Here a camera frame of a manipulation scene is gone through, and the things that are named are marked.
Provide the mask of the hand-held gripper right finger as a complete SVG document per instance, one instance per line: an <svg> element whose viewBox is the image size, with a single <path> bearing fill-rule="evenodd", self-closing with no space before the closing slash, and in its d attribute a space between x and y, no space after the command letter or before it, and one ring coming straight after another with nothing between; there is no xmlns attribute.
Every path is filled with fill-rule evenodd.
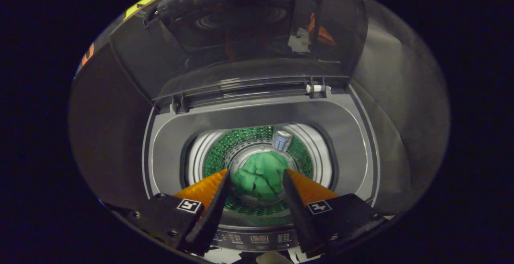
<svg viewBox="0 0 514 264"><path fill-rule="evenodd" d="M340 196L297 171L286 169L282 186L300 249L307 258L336 256L355 248L388 223L354 193Z"/></svg>

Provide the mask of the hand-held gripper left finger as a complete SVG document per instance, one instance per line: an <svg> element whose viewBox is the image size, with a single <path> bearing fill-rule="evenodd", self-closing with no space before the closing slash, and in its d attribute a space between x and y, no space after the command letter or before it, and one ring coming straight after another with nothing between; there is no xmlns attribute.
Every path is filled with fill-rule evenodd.
<svg viewBox="0 0 514 264"><path fill-rule="evenodd" d="M136 231L173 251L204 256L220 224L230 190L223 169L174 195L157 193L120 215Z"/></svg>

